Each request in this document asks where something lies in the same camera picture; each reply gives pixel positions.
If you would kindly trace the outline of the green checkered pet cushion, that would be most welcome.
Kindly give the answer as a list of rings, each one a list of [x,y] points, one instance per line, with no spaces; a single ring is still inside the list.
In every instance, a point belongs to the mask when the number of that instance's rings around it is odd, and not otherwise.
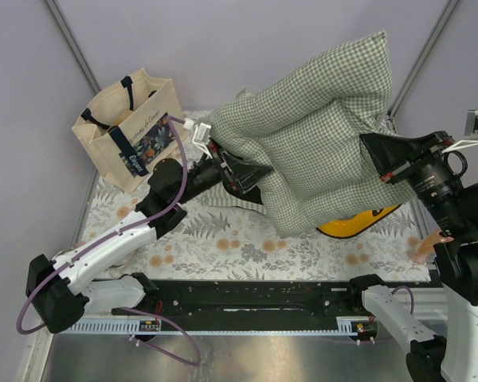
[[[361,135],[383,122],[392,71],[385,31],[335,46],[264,90],[214,110],[211,137],[232,155],[272,167],[258,187],[282,237],[413,199],[386,185]]]

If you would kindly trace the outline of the green striped pet tent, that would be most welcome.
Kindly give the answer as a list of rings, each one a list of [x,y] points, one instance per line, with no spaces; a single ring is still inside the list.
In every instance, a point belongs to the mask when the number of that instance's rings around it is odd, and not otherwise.
[[[256,186],[249,192],[240,194],[227,189],[222,183],[205,191],[200,198],[201,205],[213,207],[241,208],[266,214],[262,204],[261,191]]]

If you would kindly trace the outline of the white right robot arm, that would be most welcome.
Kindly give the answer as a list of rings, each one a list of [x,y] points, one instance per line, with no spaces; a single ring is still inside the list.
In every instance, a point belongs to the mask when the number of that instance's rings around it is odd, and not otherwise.
[[[478,381],[478,182],[463,186],[468,169],[457,142],[444,131],[421,138],[361,134],[382,182],[407,181],[447,243],[434,244],[448,329],[422,325],[377,275],[349,282],[347,305],[373,315],[399,344],[414,381]]]

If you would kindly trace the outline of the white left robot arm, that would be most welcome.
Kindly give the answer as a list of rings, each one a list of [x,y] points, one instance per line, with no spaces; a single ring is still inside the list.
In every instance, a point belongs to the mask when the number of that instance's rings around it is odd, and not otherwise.
[[[104,283],[96,276],[173,231],[187,215],[182,205],[215,185],[247,193],[273,172],[271,166],[235,157],[215,142],[208,148],[192,166],[173,158],[158,162],[147,181],[148,194],[103,235],[58,259],[40,254],[30,261],[25,304],[36,310],[42,327],[50,333],[63,332],[93,308],[133,308],[139,314],[155,309],[155,287],[145,275]]]

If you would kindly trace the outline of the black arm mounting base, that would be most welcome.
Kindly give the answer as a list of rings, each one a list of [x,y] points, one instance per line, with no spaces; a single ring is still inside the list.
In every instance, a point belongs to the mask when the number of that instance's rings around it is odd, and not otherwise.
[[[135,308],[173,322],[174,318],[226,312],[247,312],[260,318],[288,312],[304,318],[370,316],[356,289],[346,282],[157,280]]]

